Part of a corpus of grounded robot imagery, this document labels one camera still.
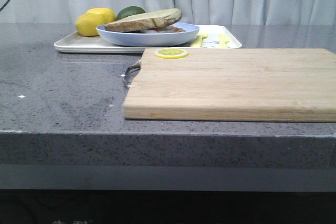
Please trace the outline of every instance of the lemon slice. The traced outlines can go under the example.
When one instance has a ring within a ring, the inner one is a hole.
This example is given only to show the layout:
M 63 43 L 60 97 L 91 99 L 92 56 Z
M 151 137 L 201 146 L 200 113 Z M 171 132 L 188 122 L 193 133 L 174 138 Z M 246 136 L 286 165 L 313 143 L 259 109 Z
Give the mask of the lemon slice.
M 188 52 L 182 48 L 162 48 L 155 52 L 155 56 L 164 59 L 177 59 L 188 55 Z

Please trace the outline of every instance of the granite countertop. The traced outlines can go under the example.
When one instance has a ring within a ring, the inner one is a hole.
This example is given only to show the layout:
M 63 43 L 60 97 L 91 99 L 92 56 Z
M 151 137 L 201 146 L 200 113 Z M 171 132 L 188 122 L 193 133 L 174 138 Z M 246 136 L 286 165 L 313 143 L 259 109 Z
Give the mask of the granite countertop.
M 335 26 L 226 27 L 246 48 L 336 52 Z M 1 165 L 334 172 L 336 123 L 125 120 L 121 75 L 141 55 L 58 52 L 71 24 L 0 28 Z

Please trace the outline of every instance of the lemon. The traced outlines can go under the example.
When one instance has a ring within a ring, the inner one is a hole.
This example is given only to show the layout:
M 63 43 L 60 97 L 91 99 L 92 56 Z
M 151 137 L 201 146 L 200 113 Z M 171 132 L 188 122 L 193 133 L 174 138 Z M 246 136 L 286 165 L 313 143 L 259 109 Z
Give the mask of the lemon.
M 97 26 L 105 24 L 104 17 L 96 13 L 85 13 L 75 21 L 77 32 L 83 36 L 97 36 Z
M 142 14 L 142 13 L 145 13 L 145 10 L 143 8 L 138 7 L 138 6 L 129 6 L 129 7 L 124 8 L 118 13 L 116 20 L 120 20 L 128 16 L 132 16 L 135 14 Z
M 188 55 L 188 52 L 182 48 L 162 48 L 155 52 L 155 56 L 164 59 L 177 59 Z
M 105 24 L 115 21 L 115 13 L 110 8 L 100 7 L 89 9 L 86 13 L 96 13 L 103 15 Z

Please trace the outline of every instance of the bread slice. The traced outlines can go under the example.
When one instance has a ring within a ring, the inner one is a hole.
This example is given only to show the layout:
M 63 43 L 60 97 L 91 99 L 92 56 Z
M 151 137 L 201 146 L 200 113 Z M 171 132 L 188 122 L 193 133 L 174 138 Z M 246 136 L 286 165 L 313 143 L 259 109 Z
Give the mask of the bread slice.
M 172 25 L 181 19 L 178 8 L 135 14 L 105 25 L 107 31 L 137 31 Z

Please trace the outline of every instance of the blue plate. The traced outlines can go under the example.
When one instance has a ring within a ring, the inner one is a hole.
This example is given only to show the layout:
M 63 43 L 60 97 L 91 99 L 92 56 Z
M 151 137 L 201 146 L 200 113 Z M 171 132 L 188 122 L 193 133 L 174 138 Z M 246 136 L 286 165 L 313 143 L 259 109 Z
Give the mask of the blue plate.
M 104 26 L 105 25 L 97 27 L 100 37 L 112 44 L 127 47 L 176 46 L 193 40 L 199 31 L 199 27 L 196 25 L 179 22 L 173 24 L 173 26 L 185 30 L 179 33 L 119 33 L 115 31 L 106 31 Z

